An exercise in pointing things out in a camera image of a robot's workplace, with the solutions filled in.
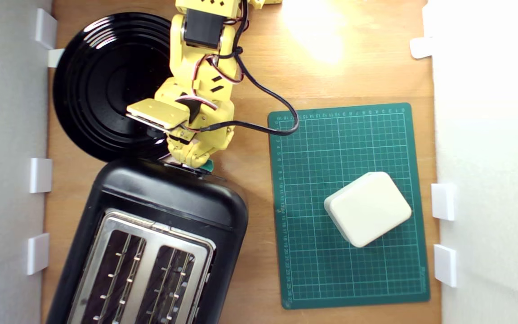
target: black toaster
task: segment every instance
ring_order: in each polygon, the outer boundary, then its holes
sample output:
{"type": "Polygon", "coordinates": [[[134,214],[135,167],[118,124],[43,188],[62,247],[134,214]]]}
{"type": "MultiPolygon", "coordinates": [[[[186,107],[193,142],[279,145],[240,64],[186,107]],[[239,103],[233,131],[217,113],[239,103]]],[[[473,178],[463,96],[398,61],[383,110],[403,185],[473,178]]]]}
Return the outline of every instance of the black toaster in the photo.
{"type": "Polygon", "coordinates": [[[136,158],[93,184],[47,324],[214,324],[247,228],[240,191],[136,158]]]}

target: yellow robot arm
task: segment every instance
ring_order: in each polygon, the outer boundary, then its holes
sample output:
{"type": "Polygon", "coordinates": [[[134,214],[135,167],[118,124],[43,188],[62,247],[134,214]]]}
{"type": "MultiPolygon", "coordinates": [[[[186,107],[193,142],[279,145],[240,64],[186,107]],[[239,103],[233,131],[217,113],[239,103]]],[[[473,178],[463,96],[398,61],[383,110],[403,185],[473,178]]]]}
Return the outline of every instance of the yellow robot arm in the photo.
{"type": "Polygon", "coordinates": [[[180,14],[170,32],[173,77],[154,98],[127,107],[129,117],[167,133],[171,156],[194,168],[226,149],[234,135],[234,125],[219,126],[233,120],[232,89],[243,78],[233,55],[238,36],[232,25],[248,10],[247,1],[260,9],[282,0],[176,0],[180,14]]]}

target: red and white wire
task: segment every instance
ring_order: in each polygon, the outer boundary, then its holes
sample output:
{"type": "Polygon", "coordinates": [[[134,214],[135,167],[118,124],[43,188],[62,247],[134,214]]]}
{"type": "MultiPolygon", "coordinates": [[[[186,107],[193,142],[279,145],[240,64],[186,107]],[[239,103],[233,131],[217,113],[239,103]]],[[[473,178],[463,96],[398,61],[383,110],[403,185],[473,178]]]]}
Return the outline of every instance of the red and white wire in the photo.
{"type": "Polygon", "coordinates": [[[204,105],[207,105],[208,107],[210,107],[213,110],[217,110],[218,109],[217,105],[214,104],[212,101],[207,100],[205,98],[201,98],[199,96],[185,95],[185,96],[181,96],[181,97],[175,99],[175,101],[181,101],[181,100],[195,100],[195,101],[199,101],[200,103],[202,103],[204,105]]]}
{"type": "Polygon", "coordinates": [[[217,64],[215,64],[214,58],[217,58],[217,55],[211,55],[211,58],[207,58],[207,62],[209,63],[210,66],[212,66],[215,69],[215,71],[217,71],[217,73],[219,74],[219,76],[221,76],[221,78],[227,80],[228,82],[230,82],[232,84],[240,84],[241,81],[243,81],[243,71],[241,69],[239,69],[239,78],[238,79],[231,78],[230,76],[226,75],[217,66],[217,64]]]}

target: wooden table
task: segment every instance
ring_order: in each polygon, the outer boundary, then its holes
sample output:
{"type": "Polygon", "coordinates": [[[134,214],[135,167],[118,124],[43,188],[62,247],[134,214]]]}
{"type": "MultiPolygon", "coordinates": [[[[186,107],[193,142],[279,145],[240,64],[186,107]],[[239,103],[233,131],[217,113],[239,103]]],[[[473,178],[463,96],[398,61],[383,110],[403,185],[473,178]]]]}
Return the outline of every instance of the wooden table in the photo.
{"type": "MultiPolygon", "coordinates": [[[[286,311],[281,307],[268,138],[237,129],[228,150],[214,155],[218,174],[242,186],[249,199],[249,227],[221,322],[437,324],[440,284],[433,277],[432,244],[438,222],[430,213],[430,186],[436,181],[433,85],[430,60],[415,61],[409,40],[423,35],[426,0],[284,0],[251,11],[251,28],[241,45],[255,78],[298,109],[407,101],[413,106],[417,159],[423,193],[432,298],[428,303],[286,311]]],[[[55,0],[58,47],[100,17],[141,11],[171,18],[172,0],[55,0]]],[[[284,109],[248,81],[234,90],[236,118],[261,123],[284,109]]],[[[54,188],[47,196],[45,230],[51,234],[49,268],[44,272],[42,316],[55,287],[93,179],[104,165],[76,147],[49,111],[49,157],[54,188]]]]}

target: yellow plastic bracket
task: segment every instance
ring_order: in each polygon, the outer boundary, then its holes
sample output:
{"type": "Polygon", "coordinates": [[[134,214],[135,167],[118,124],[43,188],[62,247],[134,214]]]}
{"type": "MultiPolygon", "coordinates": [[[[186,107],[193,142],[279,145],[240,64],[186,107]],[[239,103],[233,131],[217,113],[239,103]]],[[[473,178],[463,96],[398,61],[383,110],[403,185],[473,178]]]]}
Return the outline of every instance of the yellow plastic bracket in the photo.
{"type": "Polygon", "coordinates": [[[133,116],[146,119],[168,130],[189,120],[189,108],[167,98],[162,98],[161,101],[144,99],[128,105],[127,111],[133,116]]]}

